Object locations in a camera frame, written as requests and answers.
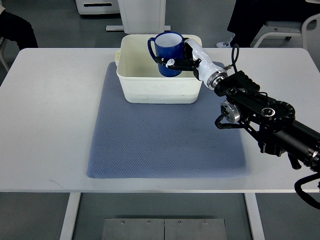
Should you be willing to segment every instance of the table leg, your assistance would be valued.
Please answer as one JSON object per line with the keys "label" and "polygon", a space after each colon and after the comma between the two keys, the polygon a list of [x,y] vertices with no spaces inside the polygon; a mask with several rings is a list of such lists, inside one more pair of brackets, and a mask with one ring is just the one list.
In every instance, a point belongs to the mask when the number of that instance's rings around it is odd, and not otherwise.
{"label": "table leg", "polygon": [[250,221],[252,238],[253,240],[265,240],[256,194],[245,193],[244,197]]}
{"label": "table leg", "polygon": [[81,192],[71,192],[66,207],[60,240],[72,240]]}

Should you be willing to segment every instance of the mug handle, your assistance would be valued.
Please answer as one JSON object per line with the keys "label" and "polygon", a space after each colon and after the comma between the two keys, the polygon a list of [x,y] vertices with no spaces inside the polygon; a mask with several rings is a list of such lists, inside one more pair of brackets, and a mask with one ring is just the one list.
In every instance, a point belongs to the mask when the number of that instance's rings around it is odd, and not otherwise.
{"label": "mug handle", "polygon": [[153,60],[155,60],[156,56],[154,54],[154,51],[152,50],[152,47],[151,47],[151,41],[155,41],[155,38],[154,37],[150,37],[149,40],[148,40],[148,49],[149,49],[149,53],[151,55],[151,57],[153,58]]}

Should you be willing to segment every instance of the metal plate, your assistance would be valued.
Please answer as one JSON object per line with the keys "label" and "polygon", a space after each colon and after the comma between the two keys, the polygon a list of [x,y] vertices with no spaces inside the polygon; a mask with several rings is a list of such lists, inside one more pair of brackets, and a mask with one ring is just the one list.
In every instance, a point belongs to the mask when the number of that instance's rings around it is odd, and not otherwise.
{"label": "metal plate", "polygon": [[102,240],[164,240],[164,226],[156,218],[106,218]]}
{"label": "metal plate", "polygon": [[102,240],[227,240],[224,219],[106,218]]}
{"label": "metal plate", "polygon": [[166,219],[165,240],[227,240],[224,219]]}

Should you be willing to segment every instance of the textured mat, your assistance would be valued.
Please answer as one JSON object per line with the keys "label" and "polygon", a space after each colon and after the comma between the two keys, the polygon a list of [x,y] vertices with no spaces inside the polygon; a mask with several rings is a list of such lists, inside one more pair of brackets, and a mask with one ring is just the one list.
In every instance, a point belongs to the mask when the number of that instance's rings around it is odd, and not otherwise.
{"label": "textured mat", "polygon": [[104,80],[90,178],[237,178],[249,173],[238,129],[214,121],[225,98],[201,86],[192,104],[126,101],[115,62]]}

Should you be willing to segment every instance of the black pants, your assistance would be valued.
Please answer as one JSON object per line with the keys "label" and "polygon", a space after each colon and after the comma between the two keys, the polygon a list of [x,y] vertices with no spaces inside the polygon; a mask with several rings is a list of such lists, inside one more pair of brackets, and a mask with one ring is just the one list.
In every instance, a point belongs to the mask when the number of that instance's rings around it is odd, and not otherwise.
{"label": "black pants", "polygon": [[0,37],[16,42],[20,50],[38,47],[31,24],[6,11],[0,14]]}
{"label": "black pants", "polygon": [[320,13],[320,4],[305,0],[236,0],[227,30],[235,34],[230,45],[249,48],[267,21],[304,22]]}

